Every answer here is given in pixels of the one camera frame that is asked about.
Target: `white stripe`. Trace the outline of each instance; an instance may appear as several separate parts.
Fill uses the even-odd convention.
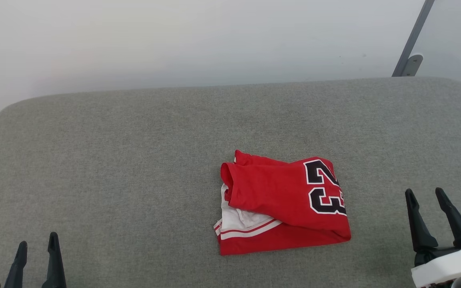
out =
[[[246,232],[246,231],[250,231],[250,230],[253,230],[257,227],[260,227],[260,226],[263,226],[264,224],[270,222],[274,220],[273,217],[269,217],[268,219],[258,223],[258,224],[255,224],[254,226],[250,226],[250,227],[247,227],[247,228],[233,228],[232,226],[229,228],[229,227],[225,227],[223,226],[223,222],[222,222],[222,225],[221,225],[221,228],[223,229],[223,232],[225,233],[225,231],[227,230],[239,230],[239,231],[242,231],[242,232]]]
[[[275,228],[277,227],[278,225],[280,225],[282,222],[278,221],[278,220],[275,220],[273,221],[272,223],[264,226],[264,227],[261,227],[255,231],[252,231],[252,232],[248,232],[248,233],[243,233],[243,232],[238,232],[238,231],[232,231],[232,232],[228,232],[228,233],[225,233],[225,234],[222,234],[221,235],[221,239],[222,240],[225,240],[225,239],[229,239],[229,238],[233,238],[233,237],[253,237],[253,236],[256,236],[256,235],[259,235],[261,233],[264,233],[272,228]]]
[[[212,226],[212,228],[213,228],[213,229],[216,229],[217,226],[219,226],[220,224],[222,224],[222,220],[223,220],[223,219],[218,220],[218,222],[216,222],[216,224],[214,224],[214,225]]]

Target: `gray upholstered table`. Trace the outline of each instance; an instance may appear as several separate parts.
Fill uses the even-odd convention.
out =
[[[221,257],[219,167],[234,149],[333,161],[345,244]],[[453,239],[461,211],[461,84],[385,78],[40,97],[0,113],[0,281],[28,241],[24,287],[59,234],[70,288],[410,287],[404,191]]]

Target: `basketball jersey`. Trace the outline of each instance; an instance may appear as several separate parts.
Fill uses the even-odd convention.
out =
[[[221,168],[221,255],[348,241],[351,233],[330,161],[291,164],[242,153]]]

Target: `red fabric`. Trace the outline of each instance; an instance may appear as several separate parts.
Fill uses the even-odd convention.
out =
[[[327,197],[341,196],[339,186],[328,179],[324,184],[307,184],[304,162],[321,160],[335,178],[330,161],[313,157],[289,164],[239,150],[235,156],[235,164],[224,163],[221,167],[221,177],[229,187],[225,193],[229,206],[270,215],[283,223],[253,237],[221,240],[219,236],[221,255],[320,246],[351,239],[346,215],[318,214],[309,201],[313,188],[325,188]]]

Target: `white trim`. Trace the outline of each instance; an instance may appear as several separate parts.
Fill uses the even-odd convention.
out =
[[[272,217],[260,213],[253,213],[250,211],[243,211],[236,208],[232,208],[228,205],[228,202],[225,201],[225,190],[227,185],[223,184],[221,188],[222,194],[222,224],[221,228],[223,231],[228,230],[239,230],[239,231],[249,231],[254,228],[257,228],[261,225],[266,224],[267,222],[274,220]],[[251,218],[250,221],[245,221],[242,219],[243,213],[249,215]]]
[[[260,226],[263,226],[264,224],[267,224],[268,222],[271,222],[272,220],[276,220],[276,219],[273,218],[273,217],[269,217],[269,219],[266,219],[266,220],[264,220],[264,221],[262,221],[262,222],[260,222],[258,224],[255,224],[254,226],[250,226],[250,227],[247,227],[247,228],[227,228],[227,229],[223,229],[222,232],[225,233],[227,231],[233,231],[233,230],[238,230],[239,232],[247,232],[247,231],[256,229],[256,228],[258,228]]]
[[[220,226],[220,225],[222,224],[222,220],[223,220],[223,219],[218,220],[218,221],[216,222],[216,224],[214,224],[214,225],[212,226],[212,228],[213,228],[213,229],[216,229],[216,227]]]
[[[242,237],[242,238],[247,238],[247,237],[253,237],[253,236],[256,236],[256,235],[259,235],[261,233],[264,233],[268,230],[271,230],[272,228],[275,228],[277,227],[278,225],[282,224],[282,222],[278,221],[278,220],[275,220],[273,222],[271,222],[270,224],[267,224],[257,230],[254,230],[252,232],[239,232],[239,231],[231,231],[231,232],[227,232],[227,233],[224,233],[224,232],[221,232],[221,239],[222,240],[225,240],[225,239],[229,239],[229,238],[234,238],[234,237]]]

